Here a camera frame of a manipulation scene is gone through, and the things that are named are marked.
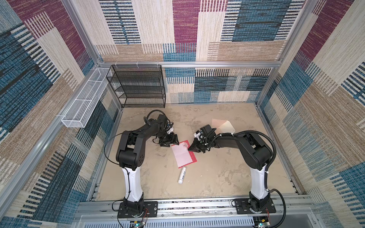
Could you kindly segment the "aluminium mounting rail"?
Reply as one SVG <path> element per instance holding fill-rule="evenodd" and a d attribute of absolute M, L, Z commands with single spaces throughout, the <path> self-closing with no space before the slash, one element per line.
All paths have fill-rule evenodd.
<path fill-rule="evenodd" d="M 253 228 L 272 227 L 282 218 L 282 228 L 323 228 L 322 219 L 308 195 L 285 194 L 284 201 L 272 194 L 270 209 L 252 213 L 239 201 L 243 196 L 156 199 L 149 215 L 120 218 L 112 201 L 82 202 L 72 221 L 73 228 Z"/>

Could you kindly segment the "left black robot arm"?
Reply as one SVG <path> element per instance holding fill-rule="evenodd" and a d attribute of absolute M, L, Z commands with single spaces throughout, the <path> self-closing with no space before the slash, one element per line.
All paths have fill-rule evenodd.
<path fill-rule="evenodd" d="M 122 132 L 116 153 L 116 161 L 125 176 L 126 194 L 121 204 L 122 211 L 132 216 L 145 212 L 140 167 L 145 159 L 146 141 L 154 136 L 161 147 L 179 145 L 173 125 L 163 111 L 153 110 L 144 117 L 142 127 Z"/>

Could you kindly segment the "pale pink open envelope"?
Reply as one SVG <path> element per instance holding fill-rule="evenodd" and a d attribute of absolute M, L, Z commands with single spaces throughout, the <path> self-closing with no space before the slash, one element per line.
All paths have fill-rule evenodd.
<path fill-rule="evenodd" d="M 212 128 L 215 128 L 215 133 L 235 133 L 233 125 L 228 120 L 212 119 Z"/>

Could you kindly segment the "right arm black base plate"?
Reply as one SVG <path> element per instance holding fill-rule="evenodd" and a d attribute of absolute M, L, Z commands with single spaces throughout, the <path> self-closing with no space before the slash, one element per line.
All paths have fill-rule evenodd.
<path fill-rule="evenodd" d="M 265 214 L 267 212 L 272 214 L 277 212 L 270 197 L 266 197 L 265 199 L 234 199 L 232 205 L 236 209 L 237 214 Z"/>

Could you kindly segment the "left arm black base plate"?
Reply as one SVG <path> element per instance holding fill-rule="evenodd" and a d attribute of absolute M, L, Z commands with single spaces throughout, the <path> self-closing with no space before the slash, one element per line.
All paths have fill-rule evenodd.
<path fill-rule="evenodd" d="M 144 216 L 149 218 L 157 217 L 158 202 L 144 201 L 144 202 L 122 202 L 118 209 L 118 219 L 132 219 L 142 218 Z"/>

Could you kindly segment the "white glue stick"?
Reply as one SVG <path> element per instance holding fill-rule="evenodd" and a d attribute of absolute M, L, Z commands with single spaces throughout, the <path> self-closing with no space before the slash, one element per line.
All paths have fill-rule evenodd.
<path fill-rule="evenodd" d="M 186 174 L 186 167 L 184 166 L 184 167 L 181 168 L 181 173 L 180 173 L 180 176 L 179 176 L 179 179 L 178 179 L 179 184 L 183 183 L 184 178 L 185 178 L 185 174 Z"/>

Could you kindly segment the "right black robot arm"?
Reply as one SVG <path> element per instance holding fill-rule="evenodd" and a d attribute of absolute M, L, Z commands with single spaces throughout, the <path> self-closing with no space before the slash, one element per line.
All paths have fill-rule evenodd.
<path fill-rule="evenodd" d="M 219 133 L 206 125 L 196 133 L 189 151 L 205 153 L 212 148 L 235 148 L 250 167 L 252 186 L 249 192 L 249 206 L 253 213 L 265 210 L 271 199 L 268 189 L 269 167 L 274 162 L 277 150 L 274 142 L 264 133 L 246 130 L 238 133 Z"/>

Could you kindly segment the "pink red letter card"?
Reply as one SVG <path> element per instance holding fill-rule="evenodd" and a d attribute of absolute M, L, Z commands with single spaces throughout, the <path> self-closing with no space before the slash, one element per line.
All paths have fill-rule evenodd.
<path fill-rule="evenodd" d="M 180 142 L 179 145 L 171 146 L 178 168 L 197 162 L 194 152 L 188 150 L 189 147 L 188 140 Z"/>

